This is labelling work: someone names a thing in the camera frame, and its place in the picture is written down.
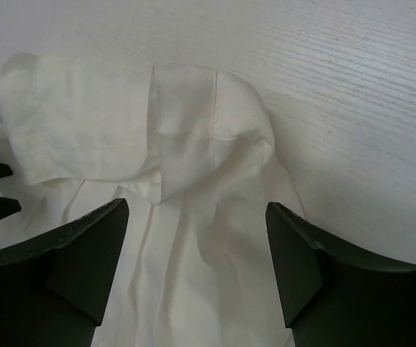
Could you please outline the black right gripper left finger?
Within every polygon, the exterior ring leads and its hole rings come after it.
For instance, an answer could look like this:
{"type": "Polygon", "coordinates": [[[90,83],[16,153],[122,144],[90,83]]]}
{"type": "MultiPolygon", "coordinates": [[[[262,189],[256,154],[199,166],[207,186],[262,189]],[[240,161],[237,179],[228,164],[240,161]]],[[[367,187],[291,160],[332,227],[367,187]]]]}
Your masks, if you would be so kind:
{"type": "Polygon", "coordinates": [[[90,346],[109,300],[129,219],[117,198],[0,249],[0,346],[90,346]]]}

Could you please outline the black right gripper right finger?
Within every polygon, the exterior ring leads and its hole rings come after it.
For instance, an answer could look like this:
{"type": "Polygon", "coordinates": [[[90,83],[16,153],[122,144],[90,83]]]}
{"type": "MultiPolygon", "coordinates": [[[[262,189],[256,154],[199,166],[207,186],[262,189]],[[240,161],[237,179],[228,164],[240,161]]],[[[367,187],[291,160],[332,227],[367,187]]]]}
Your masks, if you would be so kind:
{"type": "Polygon", "coordinates": [[[416,265],[340,239],[277,202],[266,227],[296,346],[416,346],[416,265]]]}

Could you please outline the white pleated skirt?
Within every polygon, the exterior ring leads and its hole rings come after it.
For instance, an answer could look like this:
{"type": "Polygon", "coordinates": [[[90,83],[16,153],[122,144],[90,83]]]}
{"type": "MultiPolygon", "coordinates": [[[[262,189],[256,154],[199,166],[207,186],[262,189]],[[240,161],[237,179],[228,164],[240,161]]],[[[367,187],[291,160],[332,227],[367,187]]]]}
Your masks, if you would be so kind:
{"type": "Polygon", "coordinates": [[[217,69],[11,55],[0,66],[0,248],[117,197],[130,209],[94,346],[291,346],[266,206],[299,197],[256,89],[217,69]]]}

